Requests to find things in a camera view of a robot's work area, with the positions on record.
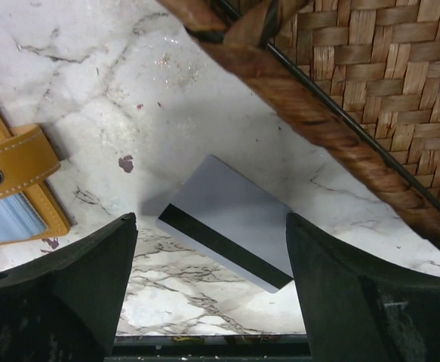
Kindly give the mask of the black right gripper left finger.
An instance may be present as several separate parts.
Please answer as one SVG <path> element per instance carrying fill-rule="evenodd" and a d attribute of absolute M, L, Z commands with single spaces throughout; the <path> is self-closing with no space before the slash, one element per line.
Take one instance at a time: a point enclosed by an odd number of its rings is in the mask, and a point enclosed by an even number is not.
<path fill-rule="evenodd" d="M 102 361 L 115 340 L 137 243 L 128 213 L 0 272 L 0 361 Z"/>

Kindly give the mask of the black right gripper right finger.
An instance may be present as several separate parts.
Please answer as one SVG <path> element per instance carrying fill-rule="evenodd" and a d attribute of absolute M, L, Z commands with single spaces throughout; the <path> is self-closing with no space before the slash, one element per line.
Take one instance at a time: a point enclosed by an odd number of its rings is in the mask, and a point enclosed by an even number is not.
<path fill-rule="evenodd" d="M 440 277 L 387 262 L 296 213 L 286 241 L 315 361 L 440 361 Z"/>

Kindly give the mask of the tan card holder wallet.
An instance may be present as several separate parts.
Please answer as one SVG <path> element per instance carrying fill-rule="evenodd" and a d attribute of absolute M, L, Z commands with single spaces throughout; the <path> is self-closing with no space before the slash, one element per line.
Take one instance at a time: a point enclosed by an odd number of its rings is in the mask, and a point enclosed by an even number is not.
<path fill-rule="evenodd" d="M 0 116 L 0 244 L 66 235 L 70 223 L 46 179 L 60 162 L 38 124 Z"/>

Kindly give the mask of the silver credit card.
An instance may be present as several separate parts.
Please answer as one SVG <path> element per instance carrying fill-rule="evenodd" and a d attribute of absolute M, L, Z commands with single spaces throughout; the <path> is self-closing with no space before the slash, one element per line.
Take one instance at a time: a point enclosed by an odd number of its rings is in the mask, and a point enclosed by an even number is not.
<path fill-rule="evenodd" d="M 275 293 L 294 276 L 286 242 L 290 208 L 209 155 L 156 225 L 258 287 Z"/>

